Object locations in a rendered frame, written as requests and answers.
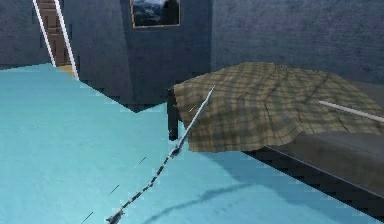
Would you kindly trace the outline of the white thin rod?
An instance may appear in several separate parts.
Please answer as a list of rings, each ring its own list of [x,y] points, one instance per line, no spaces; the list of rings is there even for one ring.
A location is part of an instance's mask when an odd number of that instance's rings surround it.
[[[341,105],[338,105],[338,104],[334,104],[334,103],[330,103],[330,102],[327,102],[327,101],[318,101],[318,103],[321,104],[321,105],[327,106],[327,107],[331,107],[331,108],[340,110],[340,111],[344,111],[344,112],[351,113],[351,114],[354,114],[354,115],[357,115],[357,116],[361,116],[361,117],[364,117],[364,118],[368,118],[368,119],[371,119],[371,120],[374,120],[374,121],[377,121],[377,122],[384,123],[384,117],[381,117],[381,116],[377,116],[377,115],[374,115],[374,114],[370,114],[370,113],[366,113],[366,112],[363,112],[363,111],[355,110],[355,109],[352,109],[352,108],[349,108],[349,107],[344,107],[344,106],[341,106]]]

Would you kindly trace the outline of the dark grey bed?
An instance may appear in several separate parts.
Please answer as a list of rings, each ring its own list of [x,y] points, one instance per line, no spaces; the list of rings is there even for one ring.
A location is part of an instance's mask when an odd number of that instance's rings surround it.
[[[201,155],[254,188],[251,204],[271,208],[265,224],[384,224],[384,139],[375,148],[355,142],[299,135],[283,146]]]

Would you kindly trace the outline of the framed landscape picture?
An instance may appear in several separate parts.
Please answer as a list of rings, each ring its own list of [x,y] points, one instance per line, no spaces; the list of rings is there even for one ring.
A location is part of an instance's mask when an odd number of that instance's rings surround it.
[[[130,0],[134,28],[180,25],[180,0]]]

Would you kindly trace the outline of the olive plaid blanket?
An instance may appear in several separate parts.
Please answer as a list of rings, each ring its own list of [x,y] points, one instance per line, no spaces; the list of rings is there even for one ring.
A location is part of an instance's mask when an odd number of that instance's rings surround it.
[[[185,125],[208,102],[188,136],[194,152],[253,151],[287,144],[301,133],[384,135],[384,122],[323,104],[384,115],[383,107],[334,73],[243,62],[183,81],[173,90]]]

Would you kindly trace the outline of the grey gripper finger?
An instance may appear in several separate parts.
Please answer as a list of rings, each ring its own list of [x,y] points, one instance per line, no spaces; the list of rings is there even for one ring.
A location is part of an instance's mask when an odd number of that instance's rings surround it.
[[[106,224],[118,224],[122,218],[122,216],[124,215],[124,209],[130,205],[131,203],[133,203],[136,199],[138,199],[145,191],[147,191],[148,189],[150,189],[156,179],[160,176],[161,172],[164,170],[167,162],[178,156],[180,154],[180,152],[182,151],[182,148],[183,148],[183,145],[189,135],[189,133],[191,132],[193,126],[195,125],[195,123],[197,122],[198,118],[200,117],[201,113],[204,111],[205,107],[207,106],[213,92],[214,92],[214,89],[215,89],[215,85],[212,86],[212,88],[210,89],[210,91],[208,92],[206,98],[204,99],[204,101],[201,103],[199,109],[197,110],[197,112],[195,113],[193,119],[191,120],[190,124],[188,125],[188,127],[186,128],[183,136],[180,138],[179,142],[175,145],[175,147],[169,152],[169,154],[167,155],[167,157],[165,158],[165,160],[163,161],[162,165],[159,167],[159,169],[157,170],[156,174],[152,177],[152,179],[148,182],[148,184],[140,191],[138,191],[131,199],[129,199],[125,204],[123,204],[115,213],[113,213],[110,217],[106,218],[105,221],[106,221]]]

